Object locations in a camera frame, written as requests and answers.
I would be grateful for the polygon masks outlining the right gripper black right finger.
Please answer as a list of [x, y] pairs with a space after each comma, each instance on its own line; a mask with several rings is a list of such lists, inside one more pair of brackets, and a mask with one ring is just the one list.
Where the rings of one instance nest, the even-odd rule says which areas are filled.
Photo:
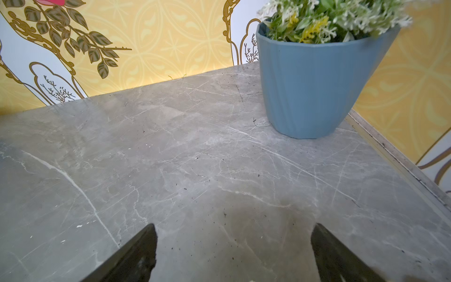
[[384, 281], [320, 223], [314, 226], [311, 233], [311, 245], [322, 282]]

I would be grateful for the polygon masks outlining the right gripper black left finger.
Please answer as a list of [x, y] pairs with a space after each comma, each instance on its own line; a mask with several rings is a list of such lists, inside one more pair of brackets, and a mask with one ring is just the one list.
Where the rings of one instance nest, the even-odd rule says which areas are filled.
[[156, 266], [157, 233], [148, 224], [83, 279], [85, 282], [148, 282]]

